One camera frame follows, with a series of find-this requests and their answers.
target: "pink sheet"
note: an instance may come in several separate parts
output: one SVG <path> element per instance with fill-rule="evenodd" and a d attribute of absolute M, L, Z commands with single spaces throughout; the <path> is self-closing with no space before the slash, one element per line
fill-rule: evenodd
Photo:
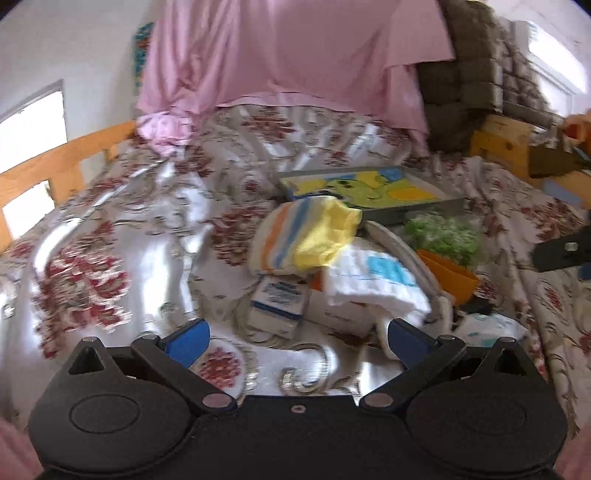
<path fill-rule="evenodd" d="M 453 58 L 436 0 L 167 0 L 138 131 L 163 154 L 217 106 L 313 105 L 427 133 L 414 64 Z"/>

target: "orange object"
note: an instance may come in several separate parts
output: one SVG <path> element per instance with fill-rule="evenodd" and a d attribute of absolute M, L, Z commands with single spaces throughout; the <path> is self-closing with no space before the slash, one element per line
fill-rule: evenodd
<path fill-rule="evenodd" d="M 472 298 L 478 287 L 478 277 L 472 272 L 426 250 L 417 250 L 417 255 L 433 272 L 441 288 L 454 296 L 456 299 L 454 305 L 461 305 Z"/>
<path fill-rule="evenodd" d="M 323 285 L 322 285 L 322 272 L 321 271 L 316 272 L 314 277 L 312 277 L 312 280 L 310 280 L 308 282 L 308 286 L 312 290 L 322 291 Z"/>

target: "wooden bed frame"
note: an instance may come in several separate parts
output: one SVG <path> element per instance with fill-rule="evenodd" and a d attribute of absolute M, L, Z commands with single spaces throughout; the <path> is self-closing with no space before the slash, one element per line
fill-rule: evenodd
<path fill-rule="evenodd" d="M 56 205 L 64 203 L 74 193 L 85 187 L 79 163 L 101 152 L 104 153 L 107 163 L 113 162 L 119 153 L 118 145 L 130 139 L 134 129 L 134 121 L 115 125 L 85 137 L 76 138 L 1 173 L 0 253 L 9 247 L 13 240 L 2 213 L 2 208 L 8 202 L 42 181 L 48 180 L 53 201 Z"/>

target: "orange container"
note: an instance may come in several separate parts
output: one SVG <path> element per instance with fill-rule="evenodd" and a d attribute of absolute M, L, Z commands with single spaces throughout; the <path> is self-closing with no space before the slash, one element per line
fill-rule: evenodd
<path fill-rule="evenodd" d="M 461 305 L 472 298 L 478 287 L 478 277 L 472 272 L 426 250 L 417 250 L 417 255 L 433 272 L 441 288 L 455 297 L 454 305 Z"/>

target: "green plant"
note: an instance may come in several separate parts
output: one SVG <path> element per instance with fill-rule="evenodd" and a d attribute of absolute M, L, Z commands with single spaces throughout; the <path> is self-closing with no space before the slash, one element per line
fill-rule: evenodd
<path fill-rule="evenodd" d="M 441 215 L 417 215 L 405 227 L 410 245 L 441 255 L 462 267 L 474 266 L 479 235 L 464 223 Z"/>

